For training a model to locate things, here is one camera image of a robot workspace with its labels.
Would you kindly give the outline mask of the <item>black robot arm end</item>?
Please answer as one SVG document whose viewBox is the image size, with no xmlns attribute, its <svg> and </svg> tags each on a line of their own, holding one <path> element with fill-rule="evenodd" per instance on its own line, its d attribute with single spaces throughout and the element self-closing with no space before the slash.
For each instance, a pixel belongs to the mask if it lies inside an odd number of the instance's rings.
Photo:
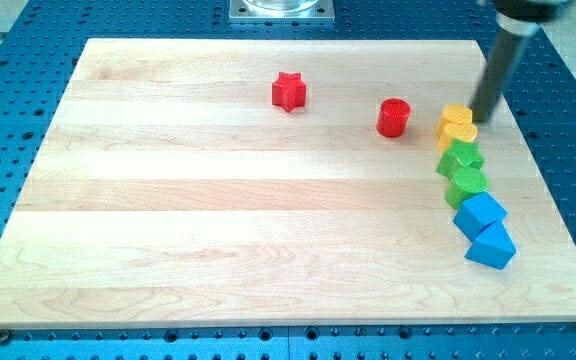
<svg viewBox="0 0 576 360">
<path fill-rule="evenodd" d="M 525 22 L 551 22 L 563 16 L 572 0 L 482 0 L 506 17 Z"/>
</svg>

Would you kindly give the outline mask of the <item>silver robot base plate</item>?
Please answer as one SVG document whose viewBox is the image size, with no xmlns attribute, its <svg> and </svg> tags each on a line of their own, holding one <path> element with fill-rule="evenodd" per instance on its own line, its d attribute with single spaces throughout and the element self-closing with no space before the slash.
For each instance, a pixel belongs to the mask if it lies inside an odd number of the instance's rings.
<svg viewBox="0 0 576 360">
<path fill-rule="evenodd" d="M 254 20 L 333 20 L 333 0 L 230 0 L 229 18 Z"/>
</svg>

